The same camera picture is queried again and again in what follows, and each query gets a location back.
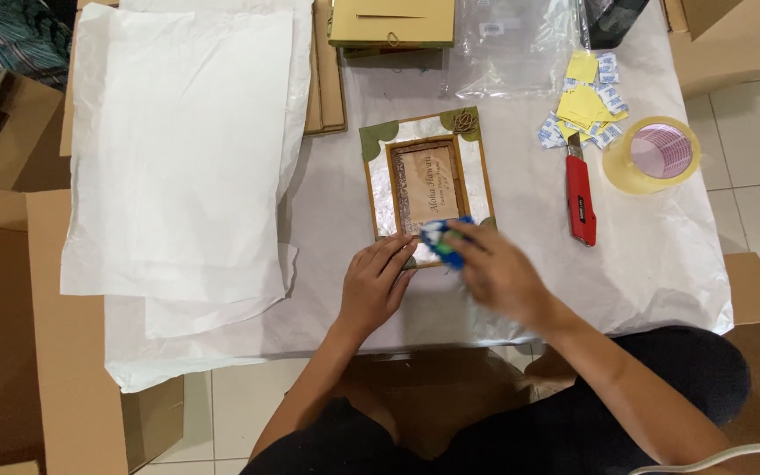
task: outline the hand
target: hand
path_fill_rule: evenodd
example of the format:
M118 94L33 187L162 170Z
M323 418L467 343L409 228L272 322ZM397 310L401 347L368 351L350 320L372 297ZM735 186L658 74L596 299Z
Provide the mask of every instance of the hand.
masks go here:
M493 227L459 221L448 226L471 239L453 233L443 238L462 255L462 278L477 302L533 329L553 315L555 298L520 249Z
M414 252L412 236L395 233L356 253L344 275L335 325L362 342L386 323L416 273L415 269L400 273Z

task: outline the barcode label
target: barcode label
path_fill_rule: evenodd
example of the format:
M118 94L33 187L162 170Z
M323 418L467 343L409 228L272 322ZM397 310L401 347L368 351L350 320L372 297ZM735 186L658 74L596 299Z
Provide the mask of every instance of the barcode label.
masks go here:
M502 23L480 23L480 36L481 37L487 37L487 36L496 36L496 35L502 35L503 34L503 24Z

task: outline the tile floor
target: tile floor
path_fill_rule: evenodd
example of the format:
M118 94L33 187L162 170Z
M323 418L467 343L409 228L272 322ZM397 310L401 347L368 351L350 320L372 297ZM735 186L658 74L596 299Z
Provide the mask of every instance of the tile floor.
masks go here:
M691 99L686 108L706 155L702 173L723 252L760 255L760 81ZM541 348L495 350L523 368ZM305 364L293 359L187 375L184 438L140 473L236 475Z

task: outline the tape roll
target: tape roll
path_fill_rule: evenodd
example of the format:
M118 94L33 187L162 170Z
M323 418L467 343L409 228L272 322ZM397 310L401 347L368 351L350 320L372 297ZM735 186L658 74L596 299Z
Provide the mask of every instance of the tape roll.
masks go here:
M690 178L699 167L697 135L673 117L647 117L603 151L603 171L629 194L650 194Z

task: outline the knee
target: knee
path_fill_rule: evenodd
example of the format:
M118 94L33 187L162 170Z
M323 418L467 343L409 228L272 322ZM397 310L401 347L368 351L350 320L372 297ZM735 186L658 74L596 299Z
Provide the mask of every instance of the knee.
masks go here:
M652 354L639 360L712 422L726 424L741 411L750 391L749 367L728 340L705 329L685 326L641 335L647 338L638 338L629 346L644 346L639 352Z

